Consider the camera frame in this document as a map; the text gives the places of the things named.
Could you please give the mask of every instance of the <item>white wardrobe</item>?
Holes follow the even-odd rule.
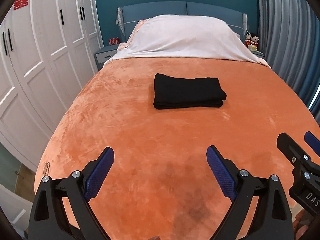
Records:
[[[103,46],[95,0],[16,0],[0,26],[0,142],[36,171]]]

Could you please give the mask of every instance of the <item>wooden floor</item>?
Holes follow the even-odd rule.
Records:
[[[15,193],[30,202],[33,202],[35,198],[35,175],[32,170],[21,164]]]

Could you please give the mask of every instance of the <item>blue gripper pad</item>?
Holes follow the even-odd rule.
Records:
[[[85,182],[84,198],[86,201],[95,198],[106,178],[115,158],[113,149],[108,148]]]
[[[320,157],[320,141],[310,131],[304,135],[304,141],[314,150],[314,152]]]
[[[237,197],[236,183],[212,147],[207,149],[207,161],[223,194],[233,202]]]

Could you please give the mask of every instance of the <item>stuffed toy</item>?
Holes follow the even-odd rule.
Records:
[[[251,35],[251,40],[250,40],[250,44],[258,47],[258,41],[259,41],[259,37],[256,34],[252,34]]]
[[[246,47],[248,47],[248,45],[251,44],[250,41],[251,41],[251,33],[247,32],[247,36],[245,38],[245,43],[244,43]]]

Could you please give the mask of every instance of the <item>blue headboard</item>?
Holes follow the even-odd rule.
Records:
[[[228,8],[194,2],[150,2],[119,7],[117,10],[121,41],[127,41],[138,21],[163,14],[201,15],[225,21],[244,41],[248,30],[247,15]]]

